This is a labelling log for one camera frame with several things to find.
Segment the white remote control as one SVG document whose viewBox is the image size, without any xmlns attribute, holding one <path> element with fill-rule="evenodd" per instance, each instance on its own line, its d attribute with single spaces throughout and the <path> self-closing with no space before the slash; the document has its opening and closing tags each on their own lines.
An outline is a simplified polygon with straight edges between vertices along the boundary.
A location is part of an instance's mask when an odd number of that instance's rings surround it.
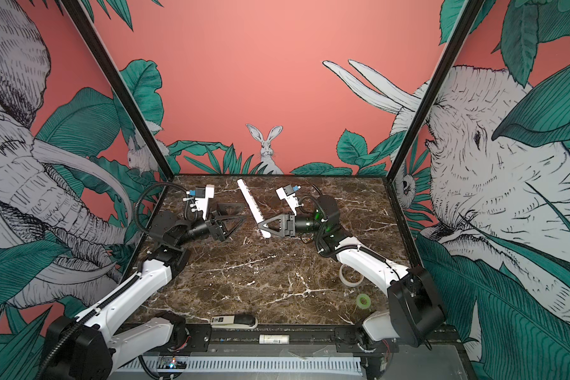
<svg viewBox="0 0 570 380">
<path fill-rule="evenodd" d="M 245 201 L 247 202 L 251 214 L 255 220 L 256 223 L 260 223 L 262 221 L 264 221 L 264 216 L 261 213 L 261 210 L 259 209 L 254 197 L 252 196 L 250 189 L 248 188 L 248 186 L 246 185 L 246 183 L 244 182 L 243 179 L 238 179 L 237 180 L 237 185 L 239 186 L 239 189 L 242 192 L 242 195 L 245 198 Z"/>
</svg>

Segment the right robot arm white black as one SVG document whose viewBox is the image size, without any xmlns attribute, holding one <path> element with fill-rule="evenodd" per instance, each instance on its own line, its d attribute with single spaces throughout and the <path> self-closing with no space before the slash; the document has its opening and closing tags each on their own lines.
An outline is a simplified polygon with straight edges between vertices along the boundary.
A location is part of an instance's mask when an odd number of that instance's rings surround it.
<svg viewBox="0 0 570 380">
<path fill-rule="evenodd" d="M 364 245 L 340 221 L 340 209 L 332 196 L 308 196 L 310 213 L 289 212 L 272 218 L 257 218 L 259 230 L 271 237 L 312 234 L 321 257 L 333 259 L 359 272 L 388 300 L 389 310 L 375 312 L 357 328 L 363 350 L 382 340 L 397 340 L 412 347 L 428 346 L 428 335 L 447 319 L 440 293 L 430 273 L 422 266 L 398 264 Z"/>
</svg>

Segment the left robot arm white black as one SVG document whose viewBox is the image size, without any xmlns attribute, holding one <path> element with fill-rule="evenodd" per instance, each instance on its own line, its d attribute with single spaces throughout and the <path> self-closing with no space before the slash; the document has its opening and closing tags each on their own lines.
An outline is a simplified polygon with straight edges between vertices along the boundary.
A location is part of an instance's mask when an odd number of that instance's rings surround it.
<svg viewBox="0 0 570 380">
<path fill-rule="evenodd" d="M 152 348 L 187 348 L 185 318 L 166 312 L 120 332 L 123 323 L 159 289 L 175 279 L 191 253 L 183 245 L 211 237 L 224 242 L 245 222 L 243 204 L 218 203 L 206 218 L 191 221 L 159 212 L 148 231 L 159 246 L 118 288 L 73 318 L 60 317 L 48 328 L 38 379 L 106 379 Z"/>
</svg>

